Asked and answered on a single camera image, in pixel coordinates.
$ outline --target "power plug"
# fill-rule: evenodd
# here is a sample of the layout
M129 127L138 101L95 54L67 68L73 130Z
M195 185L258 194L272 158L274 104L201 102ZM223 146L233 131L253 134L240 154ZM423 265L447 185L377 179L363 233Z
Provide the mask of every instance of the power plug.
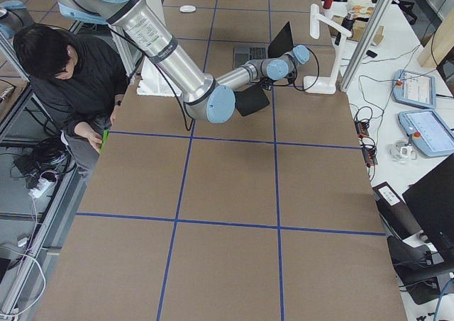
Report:
M35 188L31 188L28 195L30 195L31 198L40 198L43 193L53 187L56 183L57 181L55 179L50 181L46 178L39 178L38 185Z

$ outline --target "cardboard box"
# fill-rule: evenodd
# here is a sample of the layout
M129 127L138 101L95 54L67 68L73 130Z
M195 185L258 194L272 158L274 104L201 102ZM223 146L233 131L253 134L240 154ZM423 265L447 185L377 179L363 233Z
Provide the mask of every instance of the cardboard box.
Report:
M336 15L333 16L333 21L338 24L342 24L342 20L343 20L342 16L336 16ZM366 29L366 26L367 26L367 22L355 20L355 22L353 24L353 36L348 39L353 40L353 41L361 40L362 34L364 34L364 30ZM338 31L330 26L329 26L329 31L330 31L331 35L333 35L333 36L336 36L338 34ZM379 45L382 42L383 38L384 38L383 26L380 26L377 29L377 32L375 33L374 44Z

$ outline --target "white table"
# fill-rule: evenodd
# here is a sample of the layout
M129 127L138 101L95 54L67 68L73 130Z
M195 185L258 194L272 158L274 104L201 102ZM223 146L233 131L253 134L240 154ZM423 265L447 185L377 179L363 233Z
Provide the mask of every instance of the white table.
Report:
M347 14L345 3L333 3L330 12L335 15L344 16ZM398 57L406 52L410 52L416 46L416 52L406 54L397 60L386 60L382 62L371 62L362 64L355 78L350 85L347 95L352 104L356 106L371 106L365 102L359 85L360 75L367 75L377 80L393 79L398 69L407 69L418 73L427 73L430 69L419 66L417 57L423 50L420 46L419 39L414 34L411 26L408 24L404 14L400 11L397 5L391 5L388 12L381 22L384 26L384 39L378 46L371 46L370 49L378 54L374 60L383 60L388 58ZM348 41L343 53L343 58L349 60L357 43ZM348 61L343 60L341 64L347 64ZM363 62L372 60L366 57ZM341 74L344 73L346 67L341 67ZM436 93L444 96L451 96L448 87L441 79L437 71L431 72L436 78ZM362 88L365 98L373 102L381 108L385 108L382 124L379 128L380 119L373 119L369 127L370 136L377 142L377 161L375 167L375 176L371 181L372 186L376 186L384 181L387 181L392 188L401 195L408 189L409 185L417 182L422 176L427 174L432 168L442 162L445 157L427 158L418 152L417 160L407 161L405 163L394 160L390 155L388 148L397 140L408 140L402 127L397 119L397 114L401 111L411 111L417 109L412 106L397 103L391 98L388 102L392 83L390 81L377 82L364 77L361 78ZM379 116L381 111L374 106L373 116ZM356 108L352 106L353 115ZM450 128L454 128L454 100L450 98L437 98L437 113L446 122ZM360 118L365 118L369 115L367 110L363 111ZM416 244L416 237L410 237L406 240L409 244ZM402 293L406 314L409 321L414 321L419 316L427 316L428 312L433 312L436 307L436 300L423 305L416 305L408 293ZM454 319L454 295L450 294L443 298L441 308L438 313L438 320L453 320Z

